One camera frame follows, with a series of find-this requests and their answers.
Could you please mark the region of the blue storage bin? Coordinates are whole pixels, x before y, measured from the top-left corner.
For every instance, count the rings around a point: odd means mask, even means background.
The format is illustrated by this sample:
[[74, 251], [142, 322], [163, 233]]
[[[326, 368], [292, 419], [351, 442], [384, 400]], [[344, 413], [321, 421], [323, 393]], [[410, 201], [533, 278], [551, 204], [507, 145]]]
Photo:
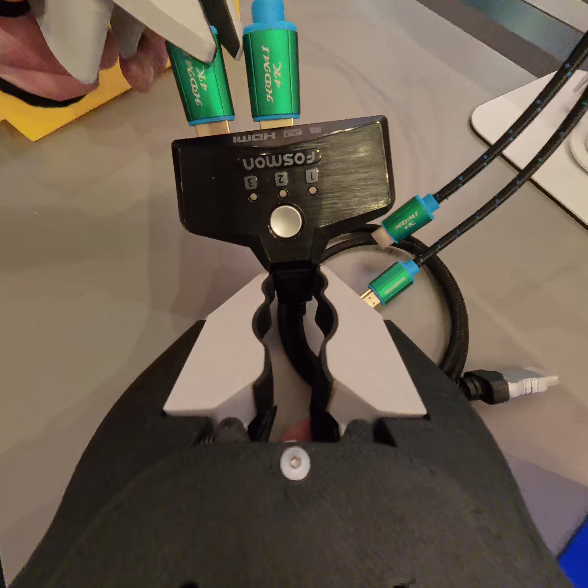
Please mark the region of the blue storage bin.
[[587, 516], [557, 558], [574, 587], [587, 587]]

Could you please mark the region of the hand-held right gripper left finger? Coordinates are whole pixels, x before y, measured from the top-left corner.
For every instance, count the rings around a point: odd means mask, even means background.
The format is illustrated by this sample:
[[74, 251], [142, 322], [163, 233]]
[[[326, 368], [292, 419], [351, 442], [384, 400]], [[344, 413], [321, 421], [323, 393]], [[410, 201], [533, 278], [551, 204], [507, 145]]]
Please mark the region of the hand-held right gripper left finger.
[[253, 278], [204, 320], [164, 404], [168, 416], [228, 417], [246, 427], [274, 409], [273, 373], [263, 341], [275, 297], [268, 272]]

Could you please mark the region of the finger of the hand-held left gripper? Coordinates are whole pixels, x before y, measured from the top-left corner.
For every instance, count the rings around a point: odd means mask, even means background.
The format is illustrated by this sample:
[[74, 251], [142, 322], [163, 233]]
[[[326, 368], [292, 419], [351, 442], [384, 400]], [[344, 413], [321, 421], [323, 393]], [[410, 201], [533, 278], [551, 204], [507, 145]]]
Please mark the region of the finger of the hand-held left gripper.
[[198, 61], [210, 63], [217, 42], [199, 1], [114, 1], [132, 26], [156, 33]]
[[239, 61], [243, 55], [239, 1], [202, 1], [201, 5], [210, 27], [217, 32], [220, 44], [235, 61]]

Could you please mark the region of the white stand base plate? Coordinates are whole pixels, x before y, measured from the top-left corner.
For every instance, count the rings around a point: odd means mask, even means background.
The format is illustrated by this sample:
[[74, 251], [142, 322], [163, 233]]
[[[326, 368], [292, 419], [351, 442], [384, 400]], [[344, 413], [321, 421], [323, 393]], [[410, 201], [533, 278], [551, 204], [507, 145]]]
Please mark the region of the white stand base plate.
[[[554, 72], [477, 107], [472, 129], [489, 145], [495, 143], [518, 119]], [[587, 89], [587, 72], [576, 71], [557, 96], [503, 153], [516, 169], [522, 169], [548, 141], [572, 106]], [[531, 181], [587, 227], [587, 114]]]

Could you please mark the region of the yellow storage bin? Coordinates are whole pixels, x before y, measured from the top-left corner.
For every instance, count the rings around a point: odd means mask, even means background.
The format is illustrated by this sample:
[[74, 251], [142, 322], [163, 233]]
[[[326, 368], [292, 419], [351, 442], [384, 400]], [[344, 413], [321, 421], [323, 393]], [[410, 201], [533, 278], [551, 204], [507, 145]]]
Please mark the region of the yellow storage bin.
[[99, 75], [99, 87], [67, 107], [34, 107], [1, 92], [1, 122], [7, 122], [21, 135], [36, 142], [109, 103], [131, 89], [120, 64]]

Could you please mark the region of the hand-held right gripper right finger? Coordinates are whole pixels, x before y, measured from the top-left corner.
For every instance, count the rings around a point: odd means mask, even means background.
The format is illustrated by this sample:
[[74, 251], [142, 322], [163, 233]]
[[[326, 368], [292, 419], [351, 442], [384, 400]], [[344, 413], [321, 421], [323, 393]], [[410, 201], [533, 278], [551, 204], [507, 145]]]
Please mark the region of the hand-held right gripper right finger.
[[330, 269], [316, 274], [315, 323], [323, 334], [315, 399], [338, 425], [383, 417], [422, 418], [427, 409], [385, 320]]

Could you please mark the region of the person's right hand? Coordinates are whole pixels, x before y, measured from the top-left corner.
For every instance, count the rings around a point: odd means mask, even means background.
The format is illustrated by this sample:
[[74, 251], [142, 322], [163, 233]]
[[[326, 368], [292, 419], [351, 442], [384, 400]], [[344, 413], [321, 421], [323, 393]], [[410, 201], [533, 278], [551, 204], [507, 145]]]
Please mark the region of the person's right hand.
[[282, 443], [295, 443], [295, 442], [312, 442], [313, 441], [313, 434], [312, 434], [312, 426], [311, 420], [304, 419], [299, 423], [292, 426], [288, 431], [286, 431], [280, 438], [280, 442]]

